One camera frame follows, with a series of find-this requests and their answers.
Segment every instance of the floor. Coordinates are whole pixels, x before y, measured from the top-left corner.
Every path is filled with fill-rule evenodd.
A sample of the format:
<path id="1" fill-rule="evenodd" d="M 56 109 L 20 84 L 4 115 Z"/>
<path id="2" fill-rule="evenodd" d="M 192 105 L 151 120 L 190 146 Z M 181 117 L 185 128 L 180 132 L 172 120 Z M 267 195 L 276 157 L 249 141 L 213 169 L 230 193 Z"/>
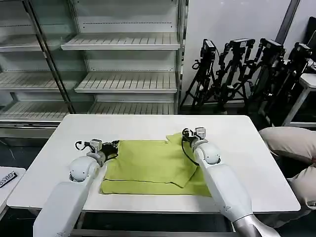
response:
<path id="1" fill-rule="evenodd" d="M 228 108 L 228 114 L 236 114 L 236 107 Z M 206 107 L 203 114 L 208 114 Z M 258 130 L 269 126 L 256 113 L 250 118 Z M 10 147 L 0 143 L 0 166 L 15 166 L 27 169 L 37 154 L 40 146 Z M 0 233 L 10 236 L 31 237 L 35 216 L 27 210 L 9 209 L 0 222 Z M 292 221 L 277 231 L 282 237 L 316 236 L 316 212 Z M 220 215 L 153 215 L 153 214 L 88 214 L 83 225 L 87 229 L 130 230 L 130 231 L 172 231 L 172 232 L 225 232 L 228 225 Z"/>

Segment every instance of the camera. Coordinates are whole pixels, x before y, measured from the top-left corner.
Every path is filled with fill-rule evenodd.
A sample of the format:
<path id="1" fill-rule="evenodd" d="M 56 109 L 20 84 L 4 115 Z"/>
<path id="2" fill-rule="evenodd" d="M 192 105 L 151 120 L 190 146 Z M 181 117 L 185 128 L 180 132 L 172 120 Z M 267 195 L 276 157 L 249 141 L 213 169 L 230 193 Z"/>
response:
<path id="1" fill-rule="evenodd" d="M 216 47 L 212 44 L 211 41 L 204 39 L 203 47 L 201 49 L 200 56 L 205 60 L 214 60 L 215 59 Z"/>

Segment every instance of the white wall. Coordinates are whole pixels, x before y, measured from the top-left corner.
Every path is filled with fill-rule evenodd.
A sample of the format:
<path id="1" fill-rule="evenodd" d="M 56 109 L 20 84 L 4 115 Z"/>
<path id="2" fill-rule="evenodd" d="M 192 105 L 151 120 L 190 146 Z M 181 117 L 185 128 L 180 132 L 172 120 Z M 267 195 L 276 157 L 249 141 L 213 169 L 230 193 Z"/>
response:
<path id="1" fill-rule="evenodd" d="M 182 98 L 196 74 L 191 66 L 199 59 L 204 38 L 212 40 L 220 53 L 230 40 L 256 39 L 254 57 L 261 38 L 277 37 L 289 4 L 290 0 L 190 0 Z"/>
<path id="2" fill-rule="evenodd" d="M 284 47 L 287 50 L 285 56 L 289 55 L 296 42 L 300 42 L 304 39 L 308 19 L 311 16 L 316 17 L 316 1 L 301 0 L 284 42 Z"/>

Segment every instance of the green towel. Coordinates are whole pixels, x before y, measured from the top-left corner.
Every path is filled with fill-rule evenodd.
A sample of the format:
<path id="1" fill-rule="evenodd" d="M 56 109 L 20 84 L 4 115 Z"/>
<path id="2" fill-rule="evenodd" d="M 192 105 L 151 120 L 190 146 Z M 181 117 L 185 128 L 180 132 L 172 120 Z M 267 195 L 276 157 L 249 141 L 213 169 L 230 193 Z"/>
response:
<path id="1" fill-rule="evenodd" d="M 201 169 L 182 151 L 182 134 L 167 139 L 120 141 L 118 157 L 108 163 L 101 193 L 210 196 Z M 193 157 L 188 143 L 185 150 Z"/>

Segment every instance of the glass door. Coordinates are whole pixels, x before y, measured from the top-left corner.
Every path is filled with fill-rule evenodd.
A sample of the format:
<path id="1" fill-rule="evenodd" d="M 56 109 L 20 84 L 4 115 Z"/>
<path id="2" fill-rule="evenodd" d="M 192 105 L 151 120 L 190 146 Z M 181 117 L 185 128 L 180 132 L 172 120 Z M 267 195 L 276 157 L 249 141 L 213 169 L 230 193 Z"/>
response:
<path id="1" fill-rule="evenodd" d="M 56 127 L 71 112 L 59 89 L 23 2 L 0 1 L 1 126 Z"/>

